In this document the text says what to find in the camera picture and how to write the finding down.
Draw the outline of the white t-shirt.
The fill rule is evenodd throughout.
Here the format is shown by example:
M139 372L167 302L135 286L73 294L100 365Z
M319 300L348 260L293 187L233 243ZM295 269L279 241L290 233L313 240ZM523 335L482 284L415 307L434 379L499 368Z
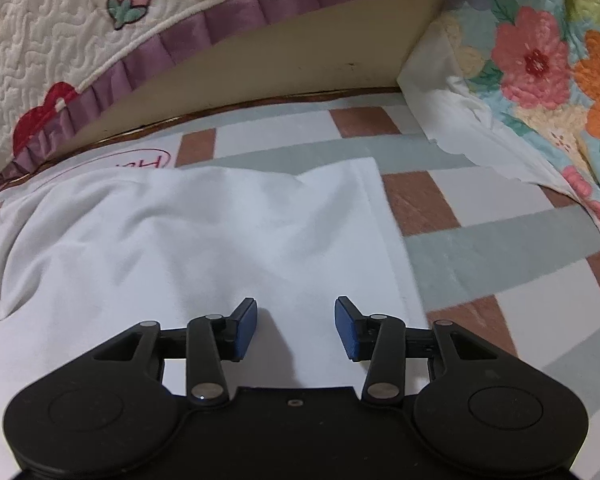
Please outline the white t-shirt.
M334 321L346 296L367 314L427 323L376 162L298 176L245 169L112 168L0 207L0 479L17 469L2 431L25 386L143 321L183 327L261 310L232 385L359 386Z

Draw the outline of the checkered happy dog blanket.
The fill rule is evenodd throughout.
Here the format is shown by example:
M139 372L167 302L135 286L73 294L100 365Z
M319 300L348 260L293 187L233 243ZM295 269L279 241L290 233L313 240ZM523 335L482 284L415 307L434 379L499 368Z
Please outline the checkered happy dog blanket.
M298 176L371 158L427 323L450 320L571 388L590 416L574 472L600 479L600 231L571 197L445 153L397 93L214 113L126 136L1 192L91 171L220 167Z

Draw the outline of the floral quilted pillow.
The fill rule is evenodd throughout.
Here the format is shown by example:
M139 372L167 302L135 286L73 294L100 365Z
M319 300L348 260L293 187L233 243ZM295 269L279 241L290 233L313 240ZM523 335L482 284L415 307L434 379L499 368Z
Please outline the floral quilted pillow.
M444 0L398 77L430 140L600 230L600 0Z

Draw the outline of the red bear quilted blanket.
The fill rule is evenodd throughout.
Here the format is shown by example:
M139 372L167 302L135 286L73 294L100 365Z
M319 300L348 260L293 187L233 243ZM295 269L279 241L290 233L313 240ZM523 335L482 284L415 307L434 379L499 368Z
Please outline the red bear quilted blanket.
M222 39L351 0L0 0L0 185Z

